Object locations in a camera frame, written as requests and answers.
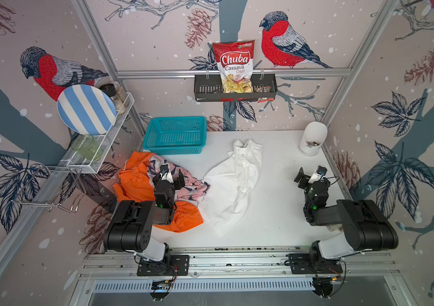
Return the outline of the white shorts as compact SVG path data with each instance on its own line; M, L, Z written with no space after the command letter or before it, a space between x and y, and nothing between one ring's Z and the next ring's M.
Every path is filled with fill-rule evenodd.
M209 185L199 211L211 231L224 237L245 215L262 167L263 147L249 139L236 140L228 158L205 176Z

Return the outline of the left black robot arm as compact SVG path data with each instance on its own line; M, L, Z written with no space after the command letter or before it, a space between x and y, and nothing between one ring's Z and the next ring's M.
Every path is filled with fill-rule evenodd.
M176 191L185 187L184 176L173 178L167 165L153 178L154 200L119 203L103 238L108 251L129 252L140 258L138 276L178 274L187 256L171 256L166 243L152 237L154 225L169 225L177 210Z

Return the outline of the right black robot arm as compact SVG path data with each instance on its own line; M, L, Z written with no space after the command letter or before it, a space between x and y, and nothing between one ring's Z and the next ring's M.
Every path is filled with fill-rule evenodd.
M293 274L340 272L340 259L364 251L395 249L399 238L372 200L337 200L327 205L329 187L327 169L318 166L312 175L301 168L294 178L304 191L303 213L311 226L340 226L342 232L311 244L307 254L291 254L288 261Z

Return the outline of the orange garment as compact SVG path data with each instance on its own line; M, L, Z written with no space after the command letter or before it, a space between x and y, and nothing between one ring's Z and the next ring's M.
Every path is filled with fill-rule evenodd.
M114 184L113 189L117 201L131 200L136 202L153 201L154 187L147 176L149 158L155 155L150 152L134 152L127 160L125 167L119 171L120 183ZM173 221L169 225L156 227L168 232L183 233L194 229L204 223L198 207L187 201L177 201L177 209Z

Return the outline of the pink patterned garment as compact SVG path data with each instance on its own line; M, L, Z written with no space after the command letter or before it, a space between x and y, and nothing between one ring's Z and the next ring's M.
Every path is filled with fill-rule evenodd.
M168 166L174 183L179 178L179 173L184 177L184 187L176 191L176 200L187 201L196 207L199 206L209 191L210 185L203 180L195 178L186 168L167 161L157 154L149 158L149 165L147 166L147 176L149 177L151 186L155 186L162 172L161 167L164 165Z

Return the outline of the teal plastic basket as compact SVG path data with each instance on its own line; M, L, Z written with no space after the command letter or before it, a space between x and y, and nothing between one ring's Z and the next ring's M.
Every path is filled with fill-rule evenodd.
M205 117L157 117L151 119L142 147L160 156L200 154L206 140Z

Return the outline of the white ceramic holder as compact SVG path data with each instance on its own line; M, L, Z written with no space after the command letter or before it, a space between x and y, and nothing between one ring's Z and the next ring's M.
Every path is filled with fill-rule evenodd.
M327 138L327 134L328 129L323 123L309 123L304 130L298 149L305 156L317 155Z

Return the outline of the green glass cup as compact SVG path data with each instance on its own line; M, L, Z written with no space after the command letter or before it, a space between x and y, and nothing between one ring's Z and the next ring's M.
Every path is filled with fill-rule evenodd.
M89 161L99 160L103 152L100 149L97 138L93 135L78 135L71 142L70 147Z

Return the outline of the clear spice jar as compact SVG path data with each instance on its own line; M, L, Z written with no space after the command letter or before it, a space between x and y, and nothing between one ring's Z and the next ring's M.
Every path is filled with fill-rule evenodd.
M113 82L113 85L116 90L117 99L119 102L116 102L116 110L119 112L119 115L126 112L127 106L130 104L130 99L128 98L128 93L125 88L119 82Z

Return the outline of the blue striped plate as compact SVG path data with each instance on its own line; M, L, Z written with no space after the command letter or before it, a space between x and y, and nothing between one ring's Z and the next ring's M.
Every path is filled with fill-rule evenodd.
M57 100L57 112L72 131L81 135L106 134L116 122L114 102L100 89L91 85L73 85Z

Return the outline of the red Chuba chips bag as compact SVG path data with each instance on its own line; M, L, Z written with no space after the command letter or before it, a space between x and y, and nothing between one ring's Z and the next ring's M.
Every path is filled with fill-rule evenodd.
M216 64L225 94L252 93L251 77L255 41L213 43Z

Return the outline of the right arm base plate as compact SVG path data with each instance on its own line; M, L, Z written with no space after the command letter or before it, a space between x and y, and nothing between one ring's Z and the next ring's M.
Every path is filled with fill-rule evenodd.
M292 253L284 263L289 266L293 275L334 274L343 273L338 260L325 260L322 257L311 257L306 253Z

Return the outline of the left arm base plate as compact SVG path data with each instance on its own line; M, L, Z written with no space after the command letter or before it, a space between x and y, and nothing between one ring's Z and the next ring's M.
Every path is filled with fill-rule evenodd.
M140 259L137 275L139 277L147 276L187 276L190 266L190 257L188 255L171 255L169 261L149 261L144 258Z

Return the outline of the aluminium mounting rail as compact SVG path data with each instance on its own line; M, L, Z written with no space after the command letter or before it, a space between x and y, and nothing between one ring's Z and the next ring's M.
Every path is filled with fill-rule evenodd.
M188 278L291 276L285 265L290 254L309 254L300 247L174 248L171 255L188 255ZM400 266L390 251L364 252L343 259L348 276L399 276ZM130 253L105 251L88 256L81 279L133 279L138 264Z

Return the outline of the black wall shelf basket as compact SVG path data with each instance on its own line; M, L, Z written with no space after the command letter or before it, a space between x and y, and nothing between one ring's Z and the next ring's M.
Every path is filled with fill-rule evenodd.
M252 75L240 82L219 75L197 75L194 83L195 99L200 102L270 101L277 91L273 74Z

